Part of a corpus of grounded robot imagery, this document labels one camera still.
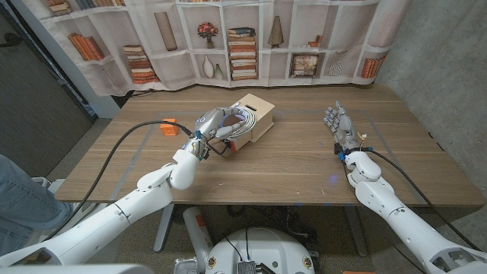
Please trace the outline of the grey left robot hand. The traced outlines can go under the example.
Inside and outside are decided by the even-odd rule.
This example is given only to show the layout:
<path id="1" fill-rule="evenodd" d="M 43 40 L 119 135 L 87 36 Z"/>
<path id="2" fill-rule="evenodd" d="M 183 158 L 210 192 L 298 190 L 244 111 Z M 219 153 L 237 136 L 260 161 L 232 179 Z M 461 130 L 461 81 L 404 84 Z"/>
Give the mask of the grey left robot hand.
<path id="1" fill-rule="evenodd" d="M 194 134 L 191 139 L 192 146 L 196 146 L 196 143 L 202 144 L 203 139 L 209 140 L 216 138 L 223 140 L 233 135 L 238 129 L 245 125 L 245 121 L 234 123 L 230 126 L 221 127 L 221 123 L 224 118 L 231 114 L 238 114 L 240 109 L 236 107 L 219 107 L 204 113 L 195 124 Z"/>

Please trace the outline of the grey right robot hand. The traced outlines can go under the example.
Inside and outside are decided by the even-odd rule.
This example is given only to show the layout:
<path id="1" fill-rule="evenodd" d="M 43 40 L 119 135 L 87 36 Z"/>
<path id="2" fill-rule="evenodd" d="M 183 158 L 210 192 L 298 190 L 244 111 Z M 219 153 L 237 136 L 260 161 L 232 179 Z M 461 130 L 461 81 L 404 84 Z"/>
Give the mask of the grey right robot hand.
<path id="1" fill-rule="evenodd" d="M 342 151 L 359 147 L 358 133 L 340 102 L 336 101 L 335 108 L 328 107 L 323 120 L 333 134 L 336 155 Z"/>

